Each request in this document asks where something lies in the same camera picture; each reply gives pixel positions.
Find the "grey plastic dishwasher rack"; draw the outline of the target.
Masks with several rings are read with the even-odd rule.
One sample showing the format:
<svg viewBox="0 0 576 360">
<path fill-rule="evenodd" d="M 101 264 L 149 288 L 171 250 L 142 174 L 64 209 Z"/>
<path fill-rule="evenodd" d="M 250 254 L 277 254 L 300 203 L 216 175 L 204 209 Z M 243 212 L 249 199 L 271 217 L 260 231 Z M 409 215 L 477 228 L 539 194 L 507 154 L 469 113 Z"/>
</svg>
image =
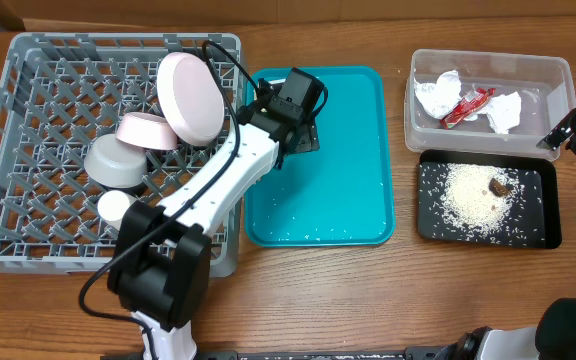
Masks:
<svg viewBox="0 0 576 360">
<path fill-rule="evenodd" d="M 130 112 L 160 114 L 163 58 L 210 56 L 233 104 L 245 98 L 240 39 L 229 33 L 23 33 L 0 78 L 0 272 L 98 270 L 117 229 L 100 218 L 106 186 L 84 160 Z"/>
</svg>

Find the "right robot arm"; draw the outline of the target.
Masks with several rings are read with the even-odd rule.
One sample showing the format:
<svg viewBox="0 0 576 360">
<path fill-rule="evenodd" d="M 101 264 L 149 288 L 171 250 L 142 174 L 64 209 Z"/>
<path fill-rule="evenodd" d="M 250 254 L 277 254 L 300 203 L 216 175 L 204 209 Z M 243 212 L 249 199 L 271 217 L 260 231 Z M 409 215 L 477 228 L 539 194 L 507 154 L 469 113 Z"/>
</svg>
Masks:
<svg viewBox="0 0 576 360">
<path fill-rule="evenodd" d="M 576 108 L 571 110 L 539 143 L 560 146 L 576 156 Z M 513 331 L 481 327 L 466 332 L 439 350 L 436 359 L 576 359 L 576 298 L 560 298 L 544 312 L 535 328 Z"/>
</svg>

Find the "large white plate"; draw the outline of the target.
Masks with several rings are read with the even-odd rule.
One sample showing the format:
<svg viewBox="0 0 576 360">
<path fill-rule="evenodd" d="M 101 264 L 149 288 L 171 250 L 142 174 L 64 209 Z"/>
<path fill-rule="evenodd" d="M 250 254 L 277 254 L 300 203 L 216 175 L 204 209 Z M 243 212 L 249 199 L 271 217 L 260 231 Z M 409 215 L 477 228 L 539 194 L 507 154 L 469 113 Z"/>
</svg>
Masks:
<svg viewBox="0 0 576 360">
<path fill-rule="evenodd" d="M 166 55 L 157 69 L 156 87 L 163 116 L 182 141 L 206 146 L 219 135 L 224 101 L 199 57 L 185 52 Z"/>
</svg>

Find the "white tissue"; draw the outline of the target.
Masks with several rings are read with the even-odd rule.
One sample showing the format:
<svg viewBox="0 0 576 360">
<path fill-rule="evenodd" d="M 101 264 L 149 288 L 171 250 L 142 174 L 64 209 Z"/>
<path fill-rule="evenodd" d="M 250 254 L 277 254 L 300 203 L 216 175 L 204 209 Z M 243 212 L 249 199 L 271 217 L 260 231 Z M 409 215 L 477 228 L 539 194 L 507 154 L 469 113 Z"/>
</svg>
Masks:
<svg viewBox="0 0 576 360">
<path fill-rule="evenodd" d="M 435 82 L 414 81 L 414 92 L 425 112 L 442 119 L 459 103 L 462 83 L 457 70 L 442 73 Z"/>
<path fill-rule="evenodd" d="M 488 118 L 489 126 L 495 133 L 508 134 L 512 128 L 520 124 L 521 107 L 520 95 L 513 92 L 509 95 L 492 97 L 478 114 Z"/>
</svg>

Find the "brown food piece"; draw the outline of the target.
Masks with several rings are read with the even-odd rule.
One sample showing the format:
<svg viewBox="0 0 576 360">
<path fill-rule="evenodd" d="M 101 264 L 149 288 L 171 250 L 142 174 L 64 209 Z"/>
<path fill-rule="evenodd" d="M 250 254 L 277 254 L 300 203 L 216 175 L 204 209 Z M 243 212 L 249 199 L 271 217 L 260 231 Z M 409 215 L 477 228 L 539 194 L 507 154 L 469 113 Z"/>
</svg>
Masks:
<svg viewBox="0 0 576 360">
<path fill-rule="evenodd" d="M 508 185 L 501 183 L 496 178 L 492 178 L 489 182 L 489 190 L 497 197 L 508 197 L 512 193 L 512 188 Z"/>
</svg>

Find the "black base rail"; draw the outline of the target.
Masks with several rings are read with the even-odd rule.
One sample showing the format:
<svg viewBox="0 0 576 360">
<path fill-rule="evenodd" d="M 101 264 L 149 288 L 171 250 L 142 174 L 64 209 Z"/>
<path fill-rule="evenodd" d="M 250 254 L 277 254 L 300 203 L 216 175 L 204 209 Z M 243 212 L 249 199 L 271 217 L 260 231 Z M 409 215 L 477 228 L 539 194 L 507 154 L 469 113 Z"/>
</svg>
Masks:
<svg viewBox="0 0 576 360">
<path fill-rule="evenodd" d="M 237 353 L 235 351 L 210 351 L 198 352 L 194 360 L 434 360 L 449 359 L 449 350 L 449 347 L 420 346 L 377 352 Z"/>
</svg>

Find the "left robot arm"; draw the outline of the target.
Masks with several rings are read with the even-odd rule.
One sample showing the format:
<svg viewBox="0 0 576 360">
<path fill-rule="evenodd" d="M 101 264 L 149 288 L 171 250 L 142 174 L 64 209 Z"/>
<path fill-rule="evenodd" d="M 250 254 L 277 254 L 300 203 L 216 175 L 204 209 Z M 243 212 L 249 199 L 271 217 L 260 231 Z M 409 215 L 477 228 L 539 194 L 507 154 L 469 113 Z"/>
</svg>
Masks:
<svg viewBox="0 0 576 360">
<path fill-rule="evenodd" d="M 323 82 L 297 68 L 280 83 L 261 79 L 233 133 L 183 188 L 155 207 L 128 206 L 107 286 L 140 326 L 143 358 L 195 357 L 190 322 L 208 288 L 216 229 L 286 156 L 318 150 L 315 118 L 327 99 Z"/>
</svg>

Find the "teal plastic serving tray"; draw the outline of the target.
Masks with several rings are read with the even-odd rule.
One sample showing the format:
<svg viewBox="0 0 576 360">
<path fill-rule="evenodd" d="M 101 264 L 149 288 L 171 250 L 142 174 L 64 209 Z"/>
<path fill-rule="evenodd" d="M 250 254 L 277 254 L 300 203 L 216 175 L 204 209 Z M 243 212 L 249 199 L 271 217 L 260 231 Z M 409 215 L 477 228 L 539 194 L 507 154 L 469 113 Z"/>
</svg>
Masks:
<svg viewBox="0 0 576 360">
<path fill-rule="evenodd" d="M 306 71 L 328 90 L 320 148 L 287 156 L 246 192 L 246 233 L 269 248 L 380 245 L 396 227 L 382 79 L 367 66 Z"/>
</svg>

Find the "black rectangular tray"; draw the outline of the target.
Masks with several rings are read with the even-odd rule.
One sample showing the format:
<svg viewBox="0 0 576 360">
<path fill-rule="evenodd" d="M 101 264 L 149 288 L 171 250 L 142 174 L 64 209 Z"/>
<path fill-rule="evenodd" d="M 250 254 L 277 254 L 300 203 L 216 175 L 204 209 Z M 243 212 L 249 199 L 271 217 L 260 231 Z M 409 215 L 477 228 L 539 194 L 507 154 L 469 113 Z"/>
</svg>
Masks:
<svg viewBox="0 0 576 360">
<path fill-rule="evenodd" d="M 555 249 L 555 168 L 535 158 L 427 150 L 418 164 L 417 230 L 429 240 Z"/>
</svg>

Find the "pile of white rice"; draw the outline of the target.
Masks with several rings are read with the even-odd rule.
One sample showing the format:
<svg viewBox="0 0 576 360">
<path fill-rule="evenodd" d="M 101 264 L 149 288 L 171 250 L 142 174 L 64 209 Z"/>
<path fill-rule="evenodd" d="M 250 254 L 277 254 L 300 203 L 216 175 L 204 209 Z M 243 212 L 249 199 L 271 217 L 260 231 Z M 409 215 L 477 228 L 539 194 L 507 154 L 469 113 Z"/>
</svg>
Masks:
<svg viewBox="0 0 576 360">
<path fill-rule="evenodd" d="M 511 195 L 495 196 L 489 190 L 492 178 L 511 187 Z M 417 230 L 430 240 L 544 248 L 541 176 L 534 170 L 424 162 Z"/>
</svg>

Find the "grey bowl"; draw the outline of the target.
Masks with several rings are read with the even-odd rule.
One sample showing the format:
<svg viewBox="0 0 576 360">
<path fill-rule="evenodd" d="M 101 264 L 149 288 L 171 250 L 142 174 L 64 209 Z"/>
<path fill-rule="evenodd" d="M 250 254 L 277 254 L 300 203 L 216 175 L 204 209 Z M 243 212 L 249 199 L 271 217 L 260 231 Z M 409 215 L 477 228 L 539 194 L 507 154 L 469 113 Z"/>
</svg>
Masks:
<svg viewBox="0 0 576 360">
<path fill-rule="evenodd" d="M 84 169 L 90 178 L 106 187 L 132 188 L 142 183 L 147 158 L 144 149 L 107 134 L 92 143 L 84 158 Z"/>
</svg>

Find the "small pink white bowl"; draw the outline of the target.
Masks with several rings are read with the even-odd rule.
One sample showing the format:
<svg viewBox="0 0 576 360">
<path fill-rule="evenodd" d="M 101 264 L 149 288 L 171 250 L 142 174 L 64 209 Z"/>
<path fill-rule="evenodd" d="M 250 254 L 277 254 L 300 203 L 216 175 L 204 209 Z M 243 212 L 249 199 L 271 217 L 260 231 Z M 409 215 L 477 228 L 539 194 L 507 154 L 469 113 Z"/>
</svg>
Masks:
<svg viewBox="0 0 576 360">
<path fill-rule="evenodd" d="M 141 148 L 175 150 L 178 137 L 164 117 L 143 113 L 126 113 L 117 128 L 118 140 Z"/>
</svg>

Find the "red snack wrapper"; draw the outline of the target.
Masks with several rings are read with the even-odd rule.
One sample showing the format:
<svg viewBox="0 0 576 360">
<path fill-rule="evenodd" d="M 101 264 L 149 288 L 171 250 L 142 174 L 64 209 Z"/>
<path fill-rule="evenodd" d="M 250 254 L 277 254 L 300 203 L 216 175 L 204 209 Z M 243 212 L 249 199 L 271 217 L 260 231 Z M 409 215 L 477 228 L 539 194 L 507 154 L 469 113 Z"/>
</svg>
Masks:
<svg viewBox="0 0 576 360">
<path fill-rule="evenodd" d="M 445 115 L 440 124 L 444 129 L 452 129 L 468 116 L 483 108 L 495 94 L 495 88 L 476 88 L 468 92 L 453 108 Z"/>
</svg>

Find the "white cup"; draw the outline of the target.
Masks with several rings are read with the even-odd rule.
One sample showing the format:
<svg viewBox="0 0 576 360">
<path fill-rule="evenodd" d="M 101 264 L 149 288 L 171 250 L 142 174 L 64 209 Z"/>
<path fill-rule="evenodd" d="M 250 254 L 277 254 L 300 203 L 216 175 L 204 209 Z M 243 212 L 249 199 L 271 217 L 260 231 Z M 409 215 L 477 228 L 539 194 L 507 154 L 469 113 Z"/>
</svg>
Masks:
<svg viewBox="0 0 576 360">
<path fill-rule="evenodd" d="M 97 202 L 99 216 L 111 227 L 119 230 L 123 217 L 136 197 L 119 190 L 104 193 Z"/>
</svg>

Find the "clear plastic waste bin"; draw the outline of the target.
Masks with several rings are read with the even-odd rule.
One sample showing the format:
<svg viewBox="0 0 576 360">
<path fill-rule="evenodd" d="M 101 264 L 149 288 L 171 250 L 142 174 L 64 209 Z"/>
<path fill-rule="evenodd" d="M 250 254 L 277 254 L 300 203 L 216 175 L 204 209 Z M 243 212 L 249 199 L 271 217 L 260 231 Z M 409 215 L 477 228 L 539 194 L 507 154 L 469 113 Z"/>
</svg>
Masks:
<svg viewBox="0 0 576 360">
<path fill-rule="evenodd" d="M 421 100 L 438 82 L 458 82 L 461 96 L 477 88 L 494 88 L 496 98 L 518 95 L 521 109 L 517 125 L 499 134 L 490 118 L 480 114 L 444 129 Z M 571 69 L 563 58 L 419 49 L 412 55 L 406 85 L 405 144 L 413 152 L 453 150 L 554 161 L 560 151 L 540 148 L 538 142 L 575 107 Z"/>
</svg>

